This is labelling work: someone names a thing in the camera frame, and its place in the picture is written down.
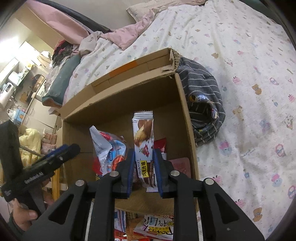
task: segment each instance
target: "metal screw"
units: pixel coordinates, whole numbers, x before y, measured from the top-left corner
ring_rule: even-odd
[[[173,170],[173,171],[170,172],[170,174],[171,174],[172,176],[174,176],[174,177],[177,177],[177,176],[180,175],[180,172],[177,171],[177,170]]]
[[[119,175],[119,172],[118,171],[112,171],[110,172],[110,176],[111,177],[117,177]]]
[[[208,185],[213,185],[213,184],[214,184],[214,180],[211,179],[211,178],[207,178],[207,179],[205,180],[205,183],[208,184]]]
[[[84,181],[81,180],[81,179],[80,180],[77,180],[76,183],[75,183],[75,185],[78,186],[78,187],[81,187],[81,186],[84,185]]]

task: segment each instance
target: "desk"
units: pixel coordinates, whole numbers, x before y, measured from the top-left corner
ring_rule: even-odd
[[[27,69],[23,73],[23,75],[20,76],[20,78],[19,78],[19,80],[18,80],[18,82],[17,82],[17,84],[15,86],[15,92],[14,92],[13,96],[15,96],[17,94],[17,91],[18,91],[19,86],[22,86],[22,81],[26,78],[26,76],[28,75],[29,72],[30,72],[30,70]]]

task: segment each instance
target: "yellow label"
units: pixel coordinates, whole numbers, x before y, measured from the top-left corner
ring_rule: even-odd
[[[167,222],[167,226],[173,227],[174,226],[174,222]]]
[[[149,177],[147,161],[140,161],[140,163],[141,163],[142,176],[143,177]]]
[[[153,226],[149,226],[148,231],[150,232],[168,232],[170,229],[169,227],[153,227]]]

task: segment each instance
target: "teal cushion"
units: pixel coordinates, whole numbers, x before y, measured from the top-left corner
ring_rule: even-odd
[[[81,56],[73,55],[61,68],[48,93],[42,97],[42,102],[48,100],[62,106],[66,89],[69,85],[70,78],[77,65],[80,64]]]

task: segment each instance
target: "pillow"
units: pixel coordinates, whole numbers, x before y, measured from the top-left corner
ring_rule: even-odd
[[[182,4],[189,5],[202,5],[207,0],[151,0],[149,2],[139,3],[133,6],[130,6],[127,11],[134,18],[136,22],[142,20],[142,17],[145,14],[149,13],[150,9],[156,8],[157,12],[166,10],[168,7],[179,6]]]

